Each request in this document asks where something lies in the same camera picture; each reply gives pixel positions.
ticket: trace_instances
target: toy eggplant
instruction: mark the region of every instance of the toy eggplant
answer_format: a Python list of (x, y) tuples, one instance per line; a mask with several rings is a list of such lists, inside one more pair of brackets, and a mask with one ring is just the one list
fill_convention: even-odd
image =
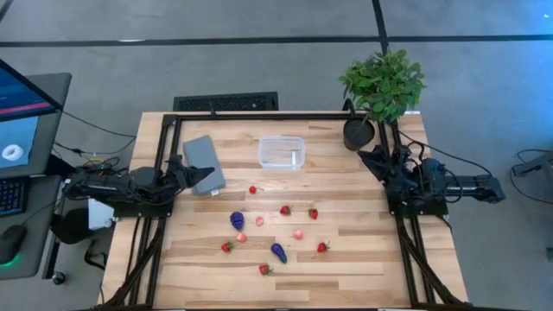
[(288, 261), (288, 258), (286, 258), (286, 254), (284, 253), (284, 248), (279, 243), (274, 243), (270, 246), (270, 251), (275, 254), (280, 261), (283, 263), (286, 263)]
[(232, 213), (231, 224), (236, 230), (242, 230), (244, 228), (244, 215), (241, 212)]

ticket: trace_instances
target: clear plastic box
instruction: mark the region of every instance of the clear plastic box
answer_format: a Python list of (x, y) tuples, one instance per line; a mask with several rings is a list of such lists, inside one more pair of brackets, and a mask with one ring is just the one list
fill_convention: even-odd
[(297, 170), (305, 162), (305, 141), (294, 136), (262, 137), (258, 160), (263, 168)]

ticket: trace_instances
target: floor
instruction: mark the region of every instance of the floor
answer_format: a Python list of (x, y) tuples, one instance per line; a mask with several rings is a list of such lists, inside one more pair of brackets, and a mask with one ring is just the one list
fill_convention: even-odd
[[(353, 60), (381, 50), (375, 38), (384, 28), (380, 23), (378, 32), (372, 6), (379, 3), (391, 48), (406, 49), (427, 74), (420, 111), (430, 144), (490, 168), (508, 198), (498, 205), (465, 199), (449, 208), (470, 301), (531, 310), (553, 304), (553, 263), (545, 256), (545, 247), (553, 246), (553, 206), (519, 195), (508, 175), (519, 162), (517, 151), (553, 145), (553, 36), (538, 36), (553, 34), (550, 0), (3, 3), (11, 5), (0, 22), (0, 57), (24, 74), (70, 72), (67, 111), (126, 133), (137, 130), (141, 112), (170, 110), (173, 97), (183, 95), (277, 91), (283, 111), (338, 110), (337, 78)], [(324, 37), (256, 44), (189, 40), (290, 36)], [(119, 41), (144, 39), (153, 41)], [(57, 140), (95, 151), (125, 143), (65, 117)], [(82, 162), (61, 152), (72, 164)], [(121, 154), (124, 161), (130, 152)], [(434, 156), (457, 174), (480, 173)], [(553, 200), (540, 174), (516, 182), (528, 194)], [(109, 231), (99, 234), (100, 248), (108, 249)], [(2, 282), (3, 309), (95, 304), (102, 274), (83, 262), (86, 247), (62, 247), (56, 269), (70, 276), (67, 284), (56, 287), (38, 276)]]

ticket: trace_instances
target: wooden tabletop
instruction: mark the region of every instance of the wooden tabletop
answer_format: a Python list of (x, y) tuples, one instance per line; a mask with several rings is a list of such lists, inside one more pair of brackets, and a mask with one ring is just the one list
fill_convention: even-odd
[[(131, 168), (153, 166), (162, 115), (143, 114)], [(384, 189), (359, 157), (344, 147), (343, 124), (343, 120), (183, 123), (182, 143), (211, 136), (226, 187), (214, 197), (193, 196), (187, 190), (175, 201), (163, 241), (155, 307), (408, 307), (395, 221), (388, 213)], [(402, 117), (399, 127), (426, 142), (420, 115)], [(278, 135), (305, 139), (306, 161), (300, 171), (259, 166), (259, 139)], [(365, 149), (376, 143), (378, 133)], [(264, 191), (250, 194), (249, 186)], [(291, 207), (290, 216), (278, 212), (284, 205)], [(308, 216), (312, 207), (319, 211), (317, 220)], [(238, 233), (229, 221), (235, 211), (245, 216), (245, 243), (236, 241)], [(258, 216), (264, 225), (256, 226)], [(449, 229), (432, 216), (420, 217), (420, 222), (430, 266), (454, 295), (466, 300)], [(106, 298), (124, 280), (134, 224), (134, 219), (117, 223), (103, 282)], [(296, 229), (304, 231), (302, 240), (292, 237)], [(236, 245), (230, 254), (220, 249), (228, 240)], [(285, 249), (288, 263), (280, 263), (270, 252), (275, 242)], [(317, 253), (320, 242), (330, 242), (331, 249)], [(274, 272), (262, 276), (257, 268), (261, 263), (270, 264)], [(419, 299), (424, 301), (420, 273), (414, 267)], [(145, 297), (144, 280), (139, 301)]]

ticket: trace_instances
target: green plant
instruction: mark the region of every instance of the green plant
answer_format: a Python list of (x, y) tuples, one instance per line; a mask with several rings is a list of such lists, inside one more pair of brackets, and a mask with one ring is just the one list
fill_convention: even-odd
[(386, 55), (376, 53), (365, 62), (356, 61), (339, 81), (346, 86), (344, 98), (350, 94), (356, 109), (369, 108), (375, 121), (393, 121), (419, 103), (426, 87), (422, 78), (421, 64), (410, 64), (405, 50), (388, 49)]

